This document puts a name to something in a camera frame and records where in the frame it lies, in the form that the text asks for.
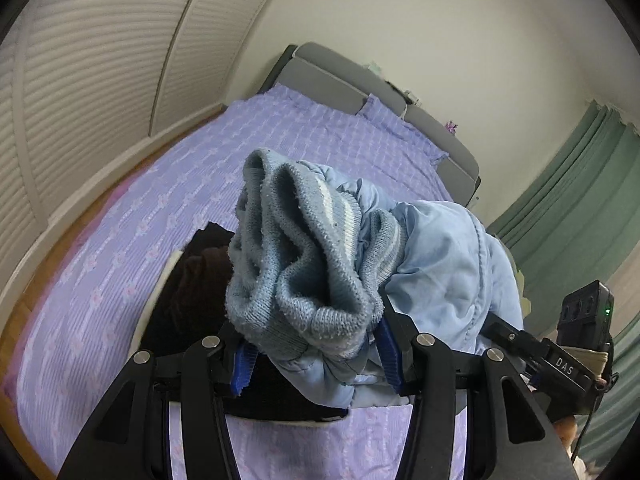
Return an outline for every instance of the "lavender bed sheet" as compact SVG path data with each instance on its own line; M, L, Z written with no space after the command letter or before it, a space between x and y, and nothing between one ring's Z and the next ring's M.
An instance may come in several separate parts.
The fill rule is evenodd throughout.
M251 150L265 146L329 164L397 200L450 200L429 150L403 136L276 86L233 103L131 184L62 270L26 339L16 382L18 419L50 469L59 471L126 361L169 254L207 221L236 228L241 168ZM321 429L232 417L228 423L243 479L388 479L398 468L410 412L410 406L353 410ZM170 415L174 478L182 480L179 410L172 407ZM464 434L463 412L456 439ZM459 442L452 478L462 476L463 455Z

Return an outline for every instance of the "purple pillowcase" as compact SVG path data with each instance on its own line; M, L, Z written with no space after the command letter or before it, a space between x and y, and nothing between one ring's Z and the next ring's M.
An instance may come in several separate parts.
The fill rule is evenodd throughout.
M366 119L379 130L388 132L398 139L408 142L414 148L423 150L434 168L437 168L449 156L449 153L444 152L431 142L418 128L403 121L373 94L369 95L367 102L356 115Z

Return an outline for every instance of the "metal screw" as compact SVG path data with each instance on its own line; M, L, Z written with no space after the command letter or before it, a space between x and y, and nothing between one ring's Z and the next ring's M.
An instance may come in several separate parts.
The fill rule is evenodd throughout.
M204 348L215 348L220 344L220 338L217 335L208 335L202 340Z
M431 334L418 334L415 340L420 346L432 346L436 342L436 338Z
M504 359L504 354L499 348L489 348L486 351L486 355L489 359L491 359L491 361L500 362Z
M151 354L146 350L136 352L136 354L133 356L133 362L135 362L135 364L137 365L143 365L144 363L149 361L149 359L151 359Z

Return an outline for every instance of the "light blue sweater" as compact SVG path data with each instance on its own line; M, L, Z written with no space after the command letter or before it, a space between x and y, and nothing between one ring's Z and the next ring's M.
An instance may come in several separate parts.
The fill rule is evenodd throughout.
M356 269L369 244L373 211L391 212L406 228L404 257L385 291L394 309L408 314L420 332L433 334L454 350L479 354L488 347L479 331L489 311L522 329L508 257L466 208L449 202L398 203L363 179L350 179L328 166L304 164L329 187L353 196L360 207ZM386 383L370 334L351 359L328 357L313 346L293 360L270 358L317 404L359 408L409 402Z
M387 209L369 209L367 243L359 243L354 194L272 150L252 152L242 176L229 320L278 361L308 348L340 362L357 357L382 318L378 289L402 260L404 227Z

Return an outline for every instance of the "gray headboard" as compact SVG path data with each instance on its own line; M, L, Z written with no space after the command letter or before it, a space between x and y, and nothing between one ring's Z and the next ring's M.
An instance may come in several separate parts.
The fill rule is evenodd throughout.
M424 133L441 150L449 153L438 167L438 175L453 200L466 205L479 183L479 168L474 156L442 124L422 108L407 104L388 83L370 70L317 43L299 47L289 45L260 92L281 83L314 101L356 114L373 94L398 116Z

